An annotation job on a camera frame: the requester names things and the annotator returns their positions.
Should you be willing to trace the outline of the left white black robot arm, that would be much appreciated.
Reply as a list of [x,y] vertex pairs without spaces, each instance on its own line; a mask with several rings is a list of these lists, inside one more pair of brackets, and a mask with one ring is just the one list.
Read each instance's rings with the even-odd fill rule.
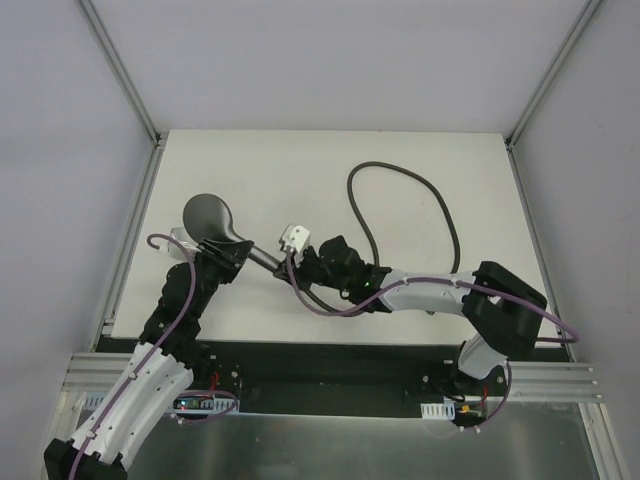
[[209,382],[210,351],[197,339],[199,320],[218,288],[236,278],[252,247],[248,240],[210,239],[201,241],[196,253],[177,247],[184,259],[168,269],[126,368],[71,437],[53,439],[45,449],[48,478],[127,478],[174,400]]

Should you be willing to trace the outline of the grey shower head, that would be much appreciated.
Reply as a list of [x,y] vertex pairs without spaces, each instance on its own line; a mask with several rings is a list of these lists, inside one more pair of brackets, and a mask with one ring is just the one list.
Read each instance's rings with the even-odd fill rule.
[[[193,196],[182,212],[183,226],[197,246],[203,239],[218,241],[248,240],[234,228],[233,215],[227,203],[217,195],[202,193]],[[274,273],[280,261],[255,243],[248,258],[270,273]]]

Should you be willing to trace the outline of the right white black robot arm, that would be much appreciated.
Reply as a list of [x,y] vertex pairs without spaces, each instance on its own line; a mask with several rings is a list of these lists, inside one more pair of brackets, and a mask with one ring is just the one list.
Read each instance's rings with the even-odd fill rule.
[[545,297],[500,264],[484,261],[472,271],[444,275],[408,273],[364,262],[341,236],[319,250],[300,226],[281,236],[285,258],[277,273],[298,298],[313,285],[333,289],[350,302],[340,317],[363,313],[424,311],[458,316],[475,330],[450,369],[461,394],[481,388],[491,371],[535,349],[546,311]]

